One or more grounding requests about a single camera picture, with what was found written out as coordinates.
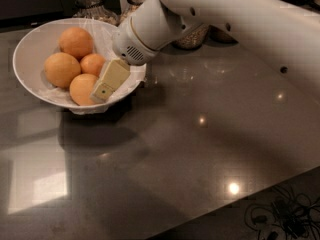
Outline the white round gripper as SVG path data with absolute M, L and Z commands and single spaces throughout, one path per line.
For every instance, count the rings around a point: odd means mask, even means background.
M 127 17 L 112 35 L 112 49 L 121 59 L 113 59 L 104 64 L 90 94 L 90 98 L 95 103 L 105 103 L 129 78 L 128 64 L 141 66 L 158 54 L 156 50 L 147 47 L 140 40 L 133 26 L 132 16 Z

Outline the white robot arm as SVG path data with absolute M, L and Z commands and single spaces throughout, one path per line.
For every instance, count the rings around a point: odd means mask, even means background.
M 290 83 L 320 98 L 320 15 L 280 0 L 146 0 L 113 33 L 135 66 L 203 24 L 227 32 Z

